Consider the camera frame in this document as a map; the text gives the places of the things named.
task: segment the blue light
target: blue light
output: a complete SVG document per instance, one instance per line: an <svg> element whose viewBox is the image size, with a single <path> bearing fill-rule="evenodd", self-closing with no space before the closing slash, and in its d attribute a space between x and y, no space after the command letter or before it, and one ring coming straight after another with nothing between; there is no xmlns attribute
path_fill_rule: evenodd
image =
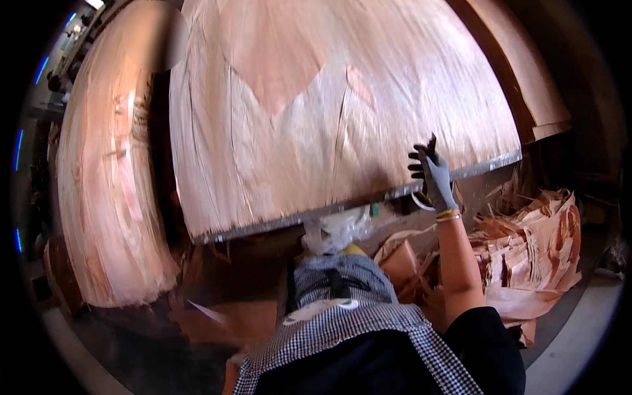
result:
<svg viewBox="0 0 632 395"><path fill-rule="evenodd" d="M75 19L76 15L77 15L77 13L72 13L70 15L70 18L68 18L68 22L66 22L66 25L64 26L64 29L68 26L68 24L70 23L71 20Z"/></svg>
<svg viewBox="0 0 632 395"><path fill-rule="evenodd" d="M20 160L20 148L22 147L22 133L24 129L20 129L20 137L18 137L18 146L15 148L15 171L18 170L18 161Z"/></svg>
<svg viewBox="0 0 632 395"><path fill-rule="evenodd" d="M22 253L22 243L20 241L20 231L15 229L15 244L18 247L18 251Z"/></svg>
<svg viewBox="0 0 632 395"><path fill-rule="evenodd" d="M42 62L42 67L40 67L40 72L37 73L37 78L35 79L35 84L36 85L39 82L39 78L42 76L42 71L44 71L44 68L46 67L46 63L48 63L48 56Z"/></svg>

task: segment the checkered apron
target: checkered apron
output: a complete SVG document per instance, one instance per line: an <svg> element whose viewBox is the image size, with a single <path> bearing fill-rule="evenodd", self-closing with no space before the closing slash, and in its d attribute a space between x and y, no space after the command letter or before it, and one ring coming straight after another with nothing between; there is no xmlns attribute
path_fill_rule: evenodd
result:
<svg viewBox="0 0 632 395"><path fill-rule="evenodd" d="M336 299L325 274L336 269L349 299ZM361 255L313 257L293 270L279 300L277 329L265 345L244 357L233 394L253 394L261 374L330 349L360 334L392 329L406 332L444 394L482 394L461 361L415 305L401 305L391 282L373 260ZM311 306L330 303L307 319L292 319Z"/></svg>

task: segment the brown wood sheet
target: brown wood sheet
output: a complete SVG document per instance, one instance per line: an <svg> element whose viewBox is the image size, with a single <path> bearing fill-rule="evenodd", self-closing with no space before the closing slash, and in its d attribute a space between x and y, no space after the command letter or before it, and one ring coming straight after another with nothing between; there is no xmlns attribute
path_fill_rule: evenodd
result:
<svg viewBox="0 0 632 395"><path fill-rule="evenodd" d="M169 115L192 238L408 184L407 153L432 133L453 170L520 149L444 0L186 0L182 13Z"/></svg>
<svg viewBox="0 0 632 395"><path fill-rule="evenodd" d="M176 283L156 208L147 138L152 76L126 57L125 14L94 42L75 81L57 156L59 209L83 299L154 301Z"/></svg>
<svg viewBox="0 0 632 395"><path fill-rule="evenodd" d="M526 28L501 0L447 0L480 44L509 101L522 143L570 129L571 115Z"/></svg>

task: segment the glove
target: glove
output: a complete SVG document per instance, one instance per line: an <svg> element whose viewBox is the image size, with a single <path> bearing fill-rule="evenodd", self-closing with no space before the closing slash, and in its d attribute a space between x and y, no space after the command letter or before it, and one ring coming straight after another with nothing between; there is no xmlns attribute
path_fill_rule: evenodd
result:
<svg viewBox="0 0 632 395"><path fill-rule="evenodd" d="M421 164L412 164L408 170L413 171L413 178L425 179L428 187L428 197L437 211L437 217L458 209L450 188L450 170L445 159L435 152L437 137L433 134L428 145L415 144L413 148L417 152L408 154L410 159L415 159Z"/></svg>

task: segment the hand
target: hand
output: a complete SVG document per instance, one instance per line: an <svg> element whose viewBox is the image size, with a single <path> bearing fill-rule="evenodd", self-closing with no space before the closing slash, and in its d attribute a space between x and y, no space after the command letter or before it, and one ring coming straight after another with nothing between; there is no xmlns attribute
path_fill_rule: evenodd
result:
<svg viewBox="0 0 632 395"><path fill-rule="evenodd" d="M452 190L450 188L450 169L445 159L435 152L437 137L433 134L428 145L415 144L413 148L417 152L408 154L410 159L415 159L421 164L412 164L408 166L408 170L415 173L413 178L425 179L428 187L428 197L432 202L437 215L459 206L454 201Z"/></svg>

